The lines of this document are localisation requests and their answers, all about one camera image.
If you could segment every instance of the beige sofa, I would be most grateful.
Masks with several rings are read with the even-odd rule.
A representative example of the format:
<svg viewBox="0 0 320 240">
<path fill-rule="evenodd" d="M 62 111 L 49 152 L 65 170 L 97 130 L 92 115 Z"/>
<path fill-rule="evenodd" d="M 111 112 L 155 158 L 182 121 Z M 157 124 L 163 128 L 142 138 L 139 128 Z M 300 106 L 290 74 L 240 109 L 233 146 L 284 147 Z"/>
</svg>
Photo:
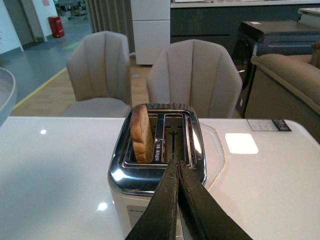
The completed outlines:
<svg viewBox="0 0 320 240">
<path fill-rule="evenodd" d="M 253 57 L 256 72 L 245 117 L 296 121 L 320 143 L 320 69 L 311 60 L 312 55 Z"/>
</svg>

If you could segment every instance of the chair backrest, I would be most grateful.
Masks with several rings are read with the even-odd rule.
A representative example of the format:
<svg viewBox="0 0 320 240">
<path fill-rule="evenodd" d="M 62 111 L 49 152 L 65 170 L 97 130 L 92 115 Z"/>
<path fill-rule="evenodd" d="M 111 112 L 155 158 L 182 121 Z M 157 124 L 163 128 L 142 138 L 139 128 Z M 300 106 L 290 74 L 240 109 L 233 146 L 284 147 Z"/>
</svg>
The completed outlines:
<svg viewBox="0 0 320 240">
<path fill-rule="evenodd" d="M 84 37 L 66 62 L 75 99 L 115 98 L 132 105 L 127 37 L 101 31 Z"/>
<path fill-rule="evenodd" d="M 150 103 L 190 105 L 199 118 L 231 118 L 241 88 L 227 50 L 196 39 L 165 46 L 147 78 Z"/>
</svg>

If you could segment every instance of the white wall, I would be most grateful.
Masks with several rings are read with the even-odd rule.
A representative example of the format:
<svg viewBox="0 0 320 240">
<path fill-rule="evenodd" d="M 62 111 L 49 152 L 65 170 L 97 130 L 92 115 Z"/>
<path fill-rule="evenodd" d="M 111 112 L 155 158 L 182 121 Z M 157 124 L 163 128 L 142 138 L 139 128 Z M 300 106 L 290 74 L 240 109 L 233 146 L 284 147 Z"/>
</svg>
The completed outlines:
<svg viewBox="0 0 320 240">
<path fill-rule="evenodd" d="M 0 54 L 22 46 L 3 0 L 0 0 Z"/>
<path fill-rule="evenodd" d="M 42 28 L 43 35 L 47 37 L 52 34 L 52 31 L 48 22 L 48 17 L 58 15 L 54 0 L 49 0 L 49 3 L 50 3 L 49 6 L 44 6 L 42 0 L 32 0 L 32 1 L 33 1 L 35 12 L 38 16 L 38 19 Z"/>
</svg>

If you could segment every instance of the wooden floor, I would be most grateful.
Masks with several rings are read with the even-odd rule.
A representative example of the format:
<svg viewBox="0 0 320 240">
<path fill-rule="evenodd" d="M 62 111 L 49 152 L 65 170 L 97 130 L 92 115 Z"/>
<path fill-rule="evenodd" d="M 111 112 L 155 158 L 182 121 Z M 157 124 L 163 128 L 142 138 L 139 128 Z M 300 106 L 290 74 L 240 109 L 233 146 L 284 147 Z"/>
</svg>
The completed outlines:
<svg viewBox="0 0 320 240">
<path fill-rule="evenodd" d="M 148 103 L 146 86 L 151 66 L 136 65 L 131 58 L 131 94 L 132 105 Z M 76 102 L 68 71 L 65 68 L 49 79 L 27 98 L 16 104 L 11 116 L 60 116 L 69 106 Z"/>
</svg>

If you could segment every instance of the yellow floor line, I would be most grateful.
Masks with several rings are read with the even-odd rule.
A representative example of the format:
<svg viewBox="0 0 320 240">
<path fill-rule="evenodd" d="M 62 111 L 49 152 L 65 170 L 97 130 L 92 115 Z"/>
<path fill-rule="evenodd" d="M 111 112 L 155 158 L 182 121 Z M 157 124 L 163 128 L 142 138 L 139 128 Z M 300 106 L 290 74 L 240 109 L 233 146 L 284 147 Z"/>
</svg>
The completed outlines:
<svg viewBox="0 0 320 240">
<path fill-rule="evenodd" d="M 51 77 L 48 81 L 46 81 L 44 84 L 42 84 L 40 87 L 38 87 L 36 90 L 34 90 L 32 93 L 30 93 L 28 96 L 26 96 L 24 99 L 22 99 L 20 102 L 18 102 L 16 105 L 14 105 L 13 110 L 19 107 L 21 104 L 23 104 L 25 101 L 27 101 L 29 98 L 31 98 L 33 95 L 35 95 L 37 92 L 39 92 L 44 86 L 49 84 L 53 79 L 55 79 L 57 76 L 59 76 L 64 70 L 67 68 L 65 67 L 60 72 L 58 72 L 56 75 Z"/>
</svg>

